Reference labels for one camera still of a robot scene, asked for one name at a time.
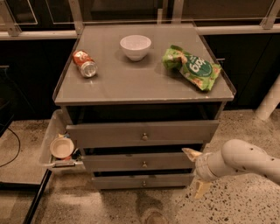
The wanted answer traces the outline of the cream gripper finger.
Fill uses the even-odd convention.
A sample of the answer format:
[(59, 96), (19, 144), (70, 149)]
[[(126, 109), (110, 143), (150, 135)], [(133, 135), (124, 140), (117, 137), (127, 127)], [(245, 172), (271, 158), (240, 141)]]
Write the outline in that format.
[(193, 150), (191, 148), (183, 148), (182, 151), (192, 162), (195, 162), (202, 155), (202, 152)]
[(198, 180), (196, 182), (196, 192), (194, 195), (195, 199), (200, 199), (203, 197), (203, 195), (209, 190), (211, 187), (211, 182), (206, 182), (204, 180)]

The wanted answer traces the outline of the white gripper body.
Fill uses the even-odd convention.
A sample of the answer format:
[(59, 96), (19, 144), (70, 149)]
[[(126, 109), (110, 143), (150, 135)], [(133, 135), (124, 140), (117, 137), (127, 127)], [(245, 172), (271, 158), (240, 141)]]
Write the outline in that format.
[(219, 176), (220, 154), (218, 152), (202, 153), (195, 162), (196, 174), (201, 180), (211, 182)]

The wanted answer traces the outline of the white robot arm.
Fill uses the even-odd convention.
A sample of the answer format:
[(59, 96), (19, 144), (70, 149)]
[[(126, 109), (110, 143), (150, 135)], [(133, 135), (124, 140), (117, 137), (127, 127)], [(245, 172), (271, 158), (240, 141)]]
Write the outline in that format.
[(244, 140), (227, 140), (218, 150), (201, 152), (191, 148), (182, 151), (194, 164), (193, 180), (198, 200), (209, 191), (212, 183), (224, 177), (256, 174), (280, 185), (280, 158)]

